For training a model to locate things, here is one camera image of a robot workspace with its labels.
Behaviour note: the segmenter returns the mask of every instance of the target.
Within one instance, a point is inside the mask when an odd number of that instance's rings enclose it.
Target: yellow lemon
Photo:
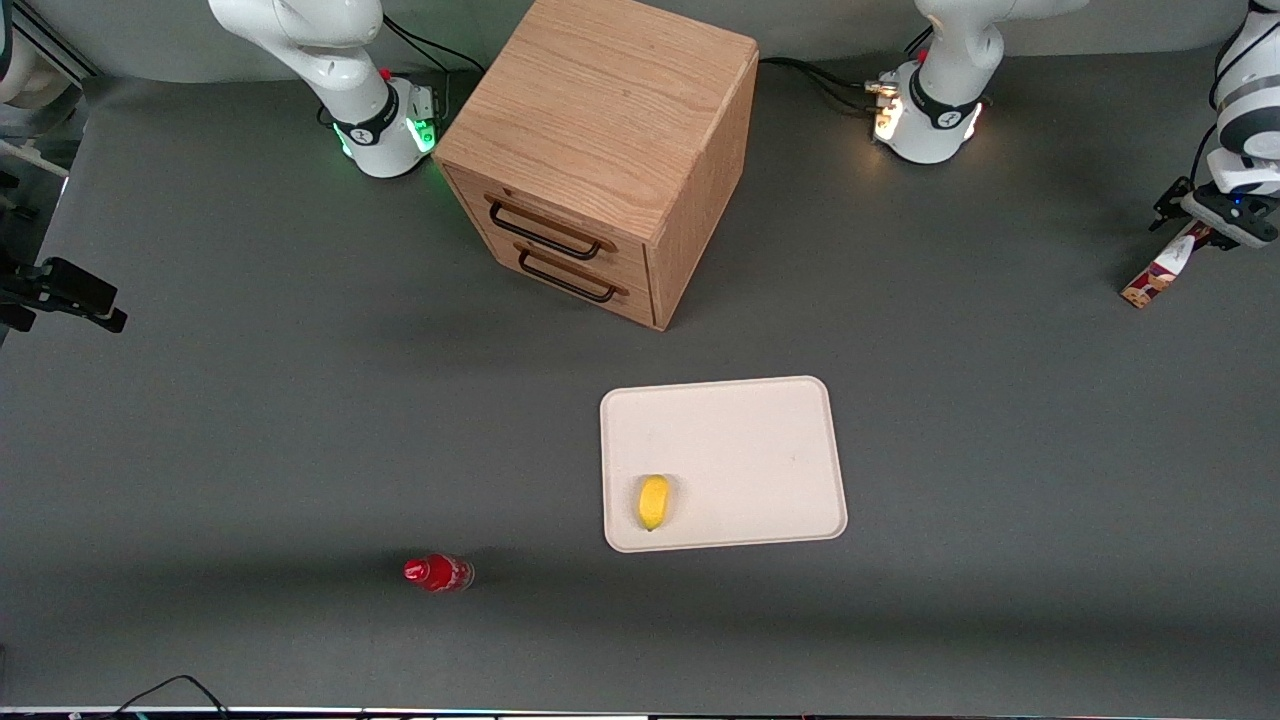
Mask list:
[[[667,496],[671,495],[671,482],[663,475],[649,475],[640,487],[640,502],[636,512],[644,529],[653,532],[667,519]]]

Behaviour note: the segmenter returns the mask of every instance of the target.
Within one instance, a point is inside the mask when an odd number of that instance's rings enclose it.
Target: wood grain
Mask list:
[[[632,0],[538,0],[435,160],[499,263],[545,283],[520,268],[529,250],[666,329],[742,174],[758,61],[749,37]],[[507,223],[602,249],[534,243],[490,219],[495,201]]]
[[[525,229],[579,251],[589,250],[591,241],[602,242],[600,251],[591,260],[576,260],[566,255],[557,255],[554,250],[545,247],[538,247],[539,255],[554,256],[568,266],[577,268],[577,270],[593,277],[622,283],[631,288],[645,288],[645,295],[649,295],[649,270],[645,265],[644,246],[640,243],[630,240],[609,240],[604,233],[591,234],[581,228],[568,227],[568,222],[561,222],[547,210],[536,206],[530,208],[524,197],[516,200],[503,193],[502,186],[493,181],[452,165],[444,165],[444,169],[445,176],[451,178],[454,192],[467,206],[471,222],[480,231],[480,236],[484,237],[485,245],[489,246],[489,251],[494,256],[506,252],[515,243],[529,243],[527,240],[499,228],[489,219],[492,199],[498,197],[503,201],[503,208],[507,209],[502,217]]]
[[[618,279],[605,279],[595,275],[588,270],[575,266],[571,263],[566,263],[562,258],[552,256],[543,250],[531,246],[525,241],[517,242],[499,242],[497,243],[494,258],[504,268],[516,270],[517,273],[538,281],[548,287],[553,287],[561,292],[564,292],[572,297],[576,295],[563,290],[553,283],[545,282],[541,278],[530,274],[524,268],[520,266],[520,254],[522,251],[529,251],[530,259],[527,260],[535,269],[544,273],[549,273],[564,282],[568,282],[576,287],[580,287],[591,293],[603,293],[611,287],[616,290],[614,296],[603,304],[595,304],[596,307],[602,307],[611,313],[617,313],[623,318],[635,320],[640,324],[653,327],[653,301],[649,297],[649,288],[645,286],[636,287],[631,283],[622,282]]]
[[[660,329],[671,323],[742,178],[756,68],[755,59],[742,68],[732,100],[723,108],[714,135],[685,181],[684,191],[663,223],[662,236],[648,250],[654,325]]]
[[[436,156],[652,241],[755,53],[631,0],[539,0]]]

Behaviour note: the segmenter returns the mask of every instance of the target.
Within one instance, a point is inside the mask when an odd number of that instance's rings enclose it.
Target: black cable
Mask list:
[[[200,680],[192,678],[191,675],[174,675],[173,678],[169,678],[168,680],[160,683],[159,685],[156,685],[156,687],[154,687],[154,688],[151,688],[148,691],[142,691],[141,693],[138,693],[138,694],[131,697],[129,700],[124,701],[124,705],[122,705],[120,707],[116,707],[115,711],[111,712],[108,717],[116,717],[116,716],[119,716],[122,712],[124,712],[125,710],[128,710],[129,706],[132,706],[134,702],[137,702],[137,701],[147,697],[148,694],[159,691],[160,688],[168,685],[169,683],[175,683],[178,680],[187,680],[188,683],[196,685],[196,688],[200,689],[200,692],[204,693],[206,698],[209,698],[209,702],[211,702],[214,705],[214,710],[218,711],[218,716],[221,717],[223,720],[228,720],[228,715],[227,714],[229,712],[229,710],[227,708],[225,705],[223,705],[223,701],[218,700],[214,696],[214,693],[209,692],[209,688],[206,688],[205,685],[200,684]]]
[[[1208,126],[1204,131],[1204,137],[1201,138],[1199,147],[1196,149],[1196,158],[1192,160],[1192,172],[1187,173],[1187,177],[1196,184],[1196,170],[1199,169],[1201,156],[1204,155],[1204,147],[1208,145],[1208,138],[1213,137],[1213,131],[1217,129],[1217,123]]]
[[[428,60],[430,60],[431,63],[434,63],[436,68],[440,68],[442,73],[449,74],[449,69],[445,68],[443,63],[440,63],[439,60],[436,60],[435,56],[431,55],[430,53],[428,53],[426,50],[422,50],[421,47],[419,47],[417,45],[415,45],[413,41],[410,40],[408,36],[404,32],[402,32],[402,31],[399,31],[397,28],[397,26],[388,24],[387,27],[392,28],[392,32],[396,33],[397,37],[399,37],[401,40],[403,40],[406,45],[408,45],[413,50],[417,50],[424,58],[426,58]]]
[[[387,27],[392,28],[392,31],[398,31],[396,35],[403,33],[403,35],[401,35],[401,37],[403,37],[404,35],[407,35],[407,36],[412,37],[413,40],[416,40],[419,42],[422,42],[422,44],[425,44],[425,45],[428,45],[430,47],[435,47],[436,50],[443,50],[443,51],[448,53],[449,55],[456,55],[458,58],[462,58],[463,60],[466,60],[466,61],[471,63],[472,65],[475,65],[476,69],[480,70],[481,73],[485,72],[485,67],[481,65],[471,55],[465,55],[465,54],[458,53],[457,50],[454,50],[452,47],[447,47],[444,45],[440,45],[439,42],[433,42],[433,41],[430,41],[430,40],[428,40],[425,37],[413,35],[412,32],[404,29],[403,27],[399,26],[399,23],[397,23],[396,20],[388,18],[387,15],[383,15],[383,22],[387,23]]]
[[[813,63],[805,63],[804,60],[796,60],[795,58],[765,58],[760,60],[764,65],[783,65],[787,68],[795,68],[808,76],[818,76],[822,79],[829,82],[831,85],[837,85],[840,87],[849,87],[852,90],[861,90],[863,83],[847,81],[840,76],[832,74]]]
[[[1274,33],[1277,29],[1280,29],[1280,23],[1271,26],[1271,29],[1266,31],[1265,33],[1262,33],[1261,37],[1251,42],[1249,46],[1245,47],[1243,53],[1240,53],[1235,58],[1231,58],[1231,61],[1228,63],[1225,68],[1222,68],[1222,72],[1217,73],[1217,77],[1213,78],[1213,86],[1208,88],[1208,106],[1212,108],[1213,111],[1217,111],[1217,102],[1213,100],[1213,97],[1217,95],[1217,86],[1222,85],[1222,78],[1226,77],[1226,73],[1231,72],[1231,68],[1234,68],[1236,63],[1243,60],[1244,56],[1248,55],[1254,47],[1262,45],[1262,41],[1271,37],[1271,33]]]
[[[908,42],[906,47],[902,49],[902,53],[906,53],[908,55],[911,55],[913,53],[915,53],[916,50],[920,49],[920,45],[924,45],[924,41],[928,40],[931,35],[933,35],[933,24],[932,23],[929,24],[929,27],[922,29],[920,35],[916,35],[915,38],[913,38],[910,42]]]
[[[421,47],[419,47],[407,35],[403,33],[403,31],[399,29],[399,26],[392,27],[390,24],[388,24],[387,27],[390,27],[392,32],[396,33],[397,37],[399,37],[401,40],[403,40],[406,45],[408,45],[413,50],[417,50],[419,53],[421,53],[422,55],[425,55],[426,59],[429,59],[433,63],[435,63],[435,67],[440,68],[440,72],[444,73],[444,110],[440,113],[440,119],[442,120],[449,119],[449,113],[453,111],[452,100],[449,99],[449,95],[451,95],[452,87],[453,87],[453,82],[452,82],[452,74],[449,73],[448,68],[445,68],[430,53],[428,53],[426,50],[422,50]]]
[[[767,65],[782,65],[785,68],[797,69],[801,73],[804,73],[804,76],[806,78],[809,78],[815,86],[818,86],[818,90],[823,91],[828,97],[831,97],[832,100],[835,100],[840,105],[844,105],[845,108],[849,108],[851,110],[856,110],[858,113],[861,113],[864,115],[874,115],[876,114],[876,108],[874,106],[872,106],[872,105],[860,105],[858,102],[854,102],[852,100],[849,100],[847,97],[844,97],[842,95],[840,95],[838,92],[836,92],[835,88],[832,88],[831,86],[828,86],[826,83],[826,82],[829,82],[829,83],[832,83],[835,86],[845,87],[845,88],[851,88],[851,90],[863,90],[863,83],[860,83],[860,82],[846,81],[846,79],[844,79],[844,78],[841,78],[838,76],[835,76],[835,74],[832,74],[832,73],[829,73],[829,72],[819,68],[818,65],[814,65],[813,63],[805,63],[804,60],[796,60],[795,58],[765,58],[765,59],[760,60],[760,63],[762,64],[767,64]]]

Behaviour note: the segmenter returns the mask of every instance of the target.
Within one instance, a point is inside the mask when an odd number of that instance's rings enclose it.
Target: drawer handle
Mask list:
[[[598,302],[600,305],[604,305],[609,300],[613,300],[613,295],[618,292],[618,288],[616,288],[613,286],[609,286],[608,292],[605,292],[604,295],[595,295],[594,292],[588,292],[588,291],[577,287],[573,283],[564,282],[564,281],[557,278],[556,275],[553,275],[550,273],[544,273],[543,270],[539,270],[538,268],[534,268],[532,265],[529,264],[527,260],[529,260],[529,251],[527,250],[521,250],[520,251],[520,269],[521,270],[525,270],[526,273],[529,273],[530,275],[534,275],[535,278],[544,279],[544,281],[552,283],[556,287],[567,290],[567,291],[572,292],[573,295],[576,295],[579,297],[582,297],[585,300],[590,300],[591,302]]]
[[[563,252],[564,255],[568,255],[570,258],[572,258],[575,260],[590,260],[591,258],[595,258],[595,255],[600,251],[600,242],[599,241],[593,242],[591,243],[591,249],[588,250],[586,252],[582,252],[580,250],[573,250],[572,247],[570,247],[567,245],[556,242],[554,240],[552,240],[549,237],[543,237],[543,236],[540,236],[540,234],[538,234],[538,233],[535,233],[532,231],[526,231],[525,228],[522,228],[520,225],[508,223],[507,220],[503,220],[502,218],[499,218],[498,213],[502,211],[502,210],[503,210],[502,202],[494,200],[493,201],[493,206],[489,208],[489,219],[493,220],[493,224],[498,225],[499,228],[502,228],[502,229],[504,229],[507,232],[513,232],[513,233],[518,234],[520,237],[522,237],[522,238],[525,238],[525,240],[527,240],[530,242],[536,242],[538,245],[541,245],[544,247],[550,247],[552,250],[554,250],[557,252]]]

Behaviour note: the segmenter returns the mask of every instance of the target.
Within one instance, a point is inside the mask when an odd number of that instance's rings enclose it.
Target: drawer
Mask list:
[[[649,297],[649,288],[645,286],[631,284],[617,278],[602,278],[524,241],[498,242],[490,250],[499,264],[525,277],[599,305],[623,318],[653,325],[653,302]]]
[[[535,199],[488,178],[454,167],[447,167],[445,172],[495,256],[509,254],[511,246],[521,243],[589,277],[632,288],[649,287],[643,245],[614,237],[603,227],[584,228],[585,223],[559,217],[540,208]]]

